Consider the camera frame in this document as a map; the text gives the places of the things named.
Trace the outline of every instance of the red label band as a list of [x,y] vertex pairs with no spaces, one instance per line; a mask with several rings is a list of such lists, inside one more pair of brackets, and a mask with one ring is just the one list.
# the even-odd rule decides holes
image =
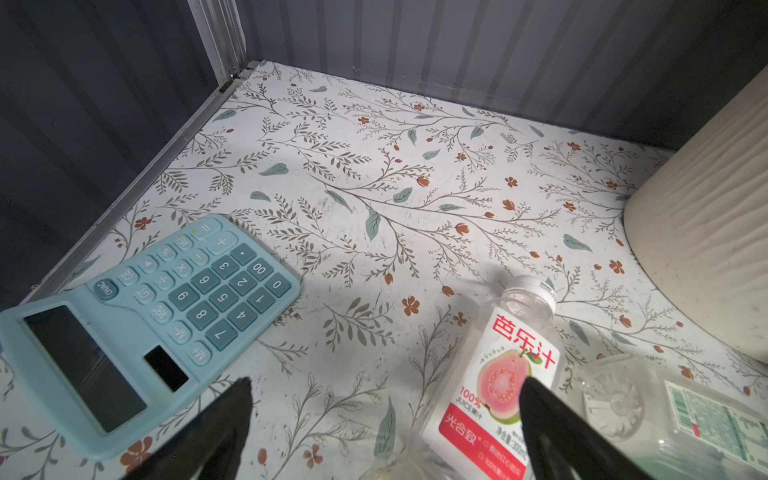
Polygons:
[[491,480],[521,480],[525,476],[525,465],[453,403],[442,417],[439,430]]

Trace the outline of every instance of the bottle label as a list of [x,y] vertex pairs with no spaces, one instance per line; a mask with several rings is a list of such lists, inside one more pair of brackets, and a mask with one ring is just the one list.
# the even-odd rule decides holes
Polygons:
[[768,473],[768,429],[754,417],[667,380],[676,430]]
[[[523,478],[528,451],[520,390],[529,376],[551,387],[559,361],[560,352],[546,338],[497,307],[442,417],[440,433],[489,478]],[[466,478],[476,476],[457,470]]]

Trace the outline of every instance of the white bottle cap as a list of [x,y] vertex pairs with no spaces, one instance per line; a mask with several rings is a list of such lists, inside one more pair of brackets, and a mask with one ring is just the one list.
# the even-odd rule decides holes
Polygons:
[[525,290],[527,292],[535,293],[541,297],[550,308],[552,308],[552,314],[554,315],[554,309],[558,305],[558,301],[554,297],[554,288],[549,286],[546,282],[542,282],[535,276],[518,275],[512,278],[512,281],[504,291],[506,293],[510,290]]

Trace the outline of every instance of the lying bottle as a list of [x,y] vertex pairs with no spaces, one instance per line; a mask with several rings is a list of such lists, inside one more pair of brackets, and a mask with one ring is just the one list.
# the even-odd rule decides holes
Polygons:
[[649,475],[768,478],[768,420],[643,357],[616,355],[578,373],[590,426]]
[[376,459],[369,478],[530,478],[518,397],[529,376],[551,388],[561,375],[565,350],[551,324],[555,305],[548,284],[512,279],[469,323],[407,451]]

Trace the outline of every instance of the calculator screen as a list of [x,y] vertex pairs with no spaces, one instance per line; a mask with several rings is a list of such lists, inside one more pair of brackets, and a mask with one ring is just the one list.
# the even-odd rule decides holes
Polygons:
[[57,306],[24,321],[107,433],[147,408],[69,308]]

